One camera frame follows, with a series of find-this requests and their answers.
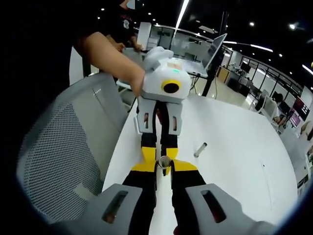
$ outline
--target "floor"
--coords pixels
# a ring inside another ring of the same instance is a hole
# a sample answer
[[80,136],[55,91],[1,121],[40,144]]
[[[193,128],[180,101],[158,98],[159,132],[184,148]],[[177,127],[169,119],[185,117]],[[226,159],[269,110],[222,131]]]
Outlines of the floor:
[[[196,89],[193,89],[191,93],[201,95],[205,84],[206,80],[200,78],[195,85]],[[256,100],[252,95],[249,94],[247,97],[244,97],[242,94],[234,92],[232,89],[217,79],[212,82],[206,97],[215,98],[217,100],[233,104],[244,109],[251,109],[252,106],[254,106],[256,103]]]

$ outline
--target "mesh chair back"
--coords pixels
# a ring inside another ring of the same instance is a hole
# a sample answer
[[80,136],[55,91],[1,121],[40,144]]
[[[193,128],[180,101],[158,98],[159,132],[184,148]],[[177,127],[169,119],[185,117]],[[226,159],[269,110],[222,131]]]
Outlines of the mesh chair back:
[[25,136],[17,177],[48,222],[76,219],[101,193],[126,118],[113,78],[100,73],[62,92]]

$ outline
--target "white desk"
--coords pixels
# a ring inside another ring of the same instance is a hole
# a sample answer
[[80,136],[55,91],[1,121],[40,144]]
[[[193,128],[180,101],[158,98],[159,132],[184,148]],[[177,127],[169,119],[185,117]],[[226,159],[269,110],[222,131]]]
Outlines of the white desk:
[[[131,110],[114,150],[103,190],[122,184],[142,160],[140,136]],[[268,120],[221,101],[189,95],[183,102],[178,159],[191,162],[207,184],[215,183],[237,199],[256,221],[277,224],[297,201],[297,183],[287,151]],[[161,126],[156,125],[158,141]],[[194,158],[194,152],[207,148]],[[156,208],[151,235],[172,235],[177,225],[171,201],[171,177],[157,173]]]
[[204,69],[201,62],[195,62],[175,57],[173,57],[172,60],[178,61],[187,73],[194,76],[198,76],[199,74],[200,77],[207,78],[206,70]]

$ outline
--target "metal cylinder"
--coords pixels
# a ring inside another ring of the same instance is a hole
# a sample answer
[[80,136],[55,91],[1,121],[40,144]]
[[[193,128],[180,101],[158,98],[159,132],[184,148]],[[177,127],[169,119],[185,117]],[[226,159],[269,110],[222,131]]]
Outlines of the metal cylinder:
[[207,143],[204,142],[203,145],[194,153],[194,157],[197,158],[202,151],[204,151],[205,147],[207,147]]
[[168,156],[162,156],[160,157],[160,159],[158,160],[158,166],[161,169],[166,169],[169,168],[171,165],[171,159]]

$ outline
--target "yellow lens ring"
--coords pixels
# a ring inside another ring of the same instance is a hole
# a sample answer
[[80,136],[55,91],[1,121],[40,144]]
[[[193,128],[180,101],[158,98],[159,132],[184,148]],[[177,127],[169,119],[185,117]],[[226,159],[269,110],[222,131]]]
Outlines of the yellow lens ring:
[[162,82],[162,91],[173,94],[177,92],[181,87],[181,83],[177,80],[169,79]]

